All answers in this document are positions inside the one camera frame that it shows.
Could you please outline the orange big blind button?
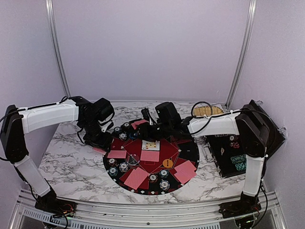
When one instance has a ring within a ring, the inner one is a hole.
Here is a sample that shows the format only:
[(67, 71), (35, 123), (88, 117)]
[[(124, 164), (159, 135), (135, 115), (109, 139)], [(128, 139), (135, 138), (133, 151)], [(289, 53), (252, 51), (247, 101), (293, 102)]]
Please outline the orange big blind button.
[(172, 168), (173, 167), (173, 161), (171, 159), (165, 159), (162, 163), (164, 168)]

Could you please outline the red playing card deck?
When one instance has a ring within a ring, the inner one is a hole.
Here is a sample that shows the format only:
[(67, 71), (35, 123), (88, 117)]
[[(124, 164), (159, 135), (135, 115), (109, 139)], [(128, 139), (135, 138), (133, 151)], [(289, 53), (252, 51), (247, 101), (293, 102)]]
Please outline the red playing card deck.
[(105, 155), (105, 154), (106, 154), (106, 151), (104, 151), (104, 150), (101, 149), (101, 148), (93, 147), (92, 149), (93, 149), (94, 151), (96, 151), (96, 152), (102, 154), (102, 155)]

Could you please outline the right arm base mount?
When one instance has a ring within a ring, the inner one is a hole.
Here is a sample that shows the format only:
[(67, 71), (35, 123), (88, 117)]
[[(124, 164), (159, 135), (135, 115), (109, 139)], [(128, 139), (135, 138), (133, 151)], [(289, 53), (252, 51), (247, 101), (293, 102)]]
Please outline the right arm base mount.
[(224, 219), (250, 214), (262, 209), (259, 203), (251, 204), (241, 200), (222, 203), (219, 207), (219, 213), (222, 214)]

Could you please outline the five of hearts card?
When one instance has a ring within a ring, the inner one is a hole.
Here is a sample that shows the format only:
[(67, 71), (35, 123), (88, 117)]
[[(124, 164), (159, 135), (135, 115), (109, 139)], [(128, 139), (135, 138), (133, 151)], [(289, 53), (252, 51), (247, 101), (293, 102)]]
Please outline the five of hearts card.
[(142, 141), (142, 150), (147, 150), (147, 151), (159, 151), (160, 150), (160, 142), (159, 141)]

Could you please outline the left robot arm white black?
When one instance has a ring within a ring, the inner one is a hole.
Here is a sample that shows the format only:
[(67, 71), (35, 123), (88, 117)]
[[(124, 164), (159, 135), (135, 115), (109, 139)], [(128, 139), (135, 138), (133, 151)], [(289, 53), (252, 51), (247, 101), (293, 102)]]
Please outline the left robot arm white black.
[(42, 176), (37, 165), (42, 160), (56, 127), (61, 123), (76, 122), (84, 137), (84, 145), (108, 152), (112, 136), (107, 131), (115, 115), (110, 101), (101, 98), (90, 102), (81, 96), (63, 97), (58, 102), (31, 107), (7, 107), (1, 118), (0, 141), (5, 157), (22, 180), (37, 194), (36, 207), (57, 212), (70, 205), (57, 198), (48, 181)]

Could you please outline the dealt red card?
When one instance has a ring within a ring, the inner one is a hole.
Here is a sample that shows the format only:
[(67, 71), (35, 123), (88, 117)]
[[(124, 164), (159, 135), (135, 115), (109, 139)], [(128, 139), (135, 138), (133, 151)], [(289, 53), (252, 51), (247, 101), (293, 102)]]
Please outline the dealt red card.
[(137, 189), (144, 180), (145, 180), (145, 176), (134, 170), (127, 177), (124, 184), (132, 189)]
[(129, 175), (129, 186), (133, 188), (138, 188), (139, 185), (148, 177), (149, 173), (141, 168), (137, 168), (132, 171)]
[(189, 180), (191, 180), (193, 177), (196, 176), (196, 168), (175, 168), (176, 173), (174, 174), (174, 177), (181, 183), (185, 184)]
[(187, 160), (175, 166), (174, 169), (176, 170), (176, 172), (194, 172), (196, 170), (196, 167), (191, 161)]
[(145, 119), (142, 119), (142, 120), (132, 122), (131, 126), (133, 127), (134, 130), (136, 130), (139, 125), (144, 124), (144, 123), (149, 123), (149, 122)]

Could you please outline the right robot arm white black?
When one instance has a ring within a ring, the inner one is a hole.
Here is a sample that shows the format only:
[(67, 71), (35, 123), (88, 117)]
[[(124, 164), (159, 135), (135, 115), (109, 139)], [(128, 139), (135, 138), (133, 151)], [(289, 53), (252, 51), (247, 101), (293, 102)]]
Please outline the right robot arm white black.
[(138, 137), (158, 141), (168, 135), (177, 138), (196, 138), (210, 135), (235, 135), (246, 157), (245, 182), (236, 210), (245, 214), (258, 201), (265, 155), (269, 148), (271, 118), (249, 103), (239, 110), (224, 114), (194, 115), (182, 119), (172, 102), (156, 106), (159, 121), (144, 122), (136, 128)]

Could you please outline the chip stack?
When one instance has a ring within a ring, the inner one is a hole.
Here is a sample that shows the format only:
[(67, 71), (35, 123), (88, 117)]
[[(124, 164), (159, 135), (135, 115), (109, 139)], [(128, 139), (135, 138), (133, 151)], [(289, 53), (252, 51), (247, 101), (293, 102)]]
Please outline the chip stack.
[(108, 159), (108, 164), (109, 164), (109, 166), (111, 166), (111, 167), (116, 167), (116, 166), (117, 166), (117, 161), (116, 161), (115, 158), (109, 158), (109, 159)]
[(150, 183), (156, 183), (158, 181), (158, 176), (155, 174), (149, 175), (149, 182)]
[(131, 128), (131, 124), (129, 122), (125, 122), (123, 123), (122, 128), (128, 130)]

